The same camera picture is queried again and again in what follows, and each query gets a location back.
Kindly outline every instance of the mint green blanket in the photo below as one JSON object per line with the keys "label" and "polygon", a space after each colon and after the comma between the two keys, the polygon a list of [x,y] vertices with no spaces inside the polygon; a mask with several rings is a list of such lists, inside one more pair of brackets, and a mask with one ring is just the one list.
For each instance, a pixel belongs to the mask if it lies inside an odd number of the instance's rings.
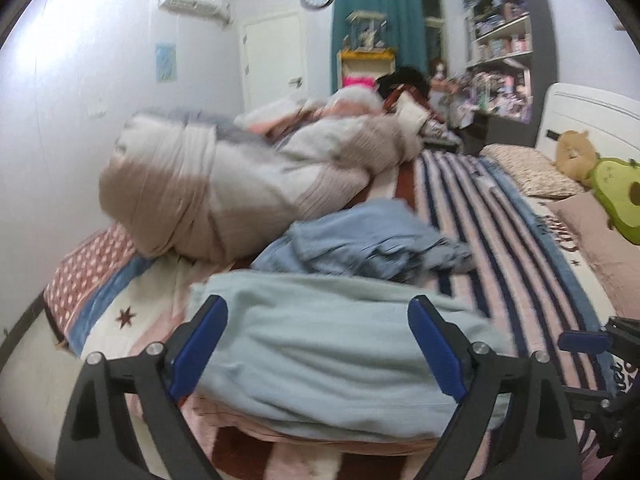
{"label": "mint green blanket", "polygon": [[[316,440],[400,442],[441,436],[456,409],[409,329],[421,288],[364,278],[239,270],[192,289],[228,304],[225,333],[198,390],[275,431]],[[468,306],[426,294],[470,341],[509,345]],[[493,426],[504,418],[498,398]]]}

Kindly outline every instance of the white wall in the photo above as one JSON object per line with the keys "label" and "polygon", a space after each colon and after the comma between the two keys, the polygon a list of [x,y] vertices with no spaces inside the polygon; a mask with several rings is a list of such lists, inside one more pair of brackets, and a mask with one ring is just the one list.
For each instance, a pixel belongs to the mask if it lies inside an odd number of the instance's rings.
{"label": "white wall", "polygon": [[[443,0],[447,20],[447,48],[449,70],[456,73],[466,65],[466,43],[462,0]],[[304,10],[300,0],[236,0],[236,19],[239,23],[288,10],[298,10],[306,31],[307,89],[314,97],[331,94],[331,33],[334,8]]]}
{"label": "white wall", "polygon": [[559,79],[640,101],[640,54],[605,0],[549,0]]}
{"label": "white wall", "polygon": [[[156,82],[155,44],[177,49]],[[108,224],[98,174],[146,106],[242,109],[238,36],[158,0],[33,0],[0,50],[0,341],[59,260]]]}

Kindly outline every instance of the yellow shelf top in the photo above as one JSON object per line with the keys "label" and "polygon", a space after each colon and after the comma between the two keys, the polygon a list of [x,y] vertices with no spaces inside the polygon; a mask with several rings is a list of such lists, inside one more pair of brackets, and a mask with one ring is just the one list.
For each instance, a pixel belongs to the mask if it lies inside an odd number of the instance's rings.
{"label": "yellow shelf top", "polygon": [[343,60],[365,59],[370,61],[392,61],[396,58],[396,51],[392,48],[388,48],[384,52],[357,52],[355,50],[341,50],[340,58]]}

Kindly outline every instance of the air conditioner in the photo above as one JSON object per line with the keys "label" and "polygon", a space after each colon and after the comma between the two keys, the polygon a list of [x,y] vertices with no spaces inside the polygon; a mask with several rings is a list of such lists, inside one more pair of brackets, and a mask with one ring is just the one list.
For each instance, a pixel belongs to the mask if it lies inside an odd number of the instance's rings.
{"label": "air conditioner", "polygon": [[230,5],[225,0],[159,0],[159,7],[201,18],[219,18],[225,25],[231,22]]}

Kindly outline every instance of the door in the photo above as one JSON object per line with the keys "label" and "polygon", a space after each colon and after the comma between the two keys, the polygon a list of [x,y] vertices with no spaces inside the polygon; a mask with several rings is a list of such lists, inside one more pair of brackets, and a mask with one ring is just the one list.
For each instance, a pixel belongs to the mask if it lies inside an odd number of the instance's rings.
{"label": "door", "polygon": [[296,12],[245,23],[241,44],[246,111],[306,89],[302,28]]}

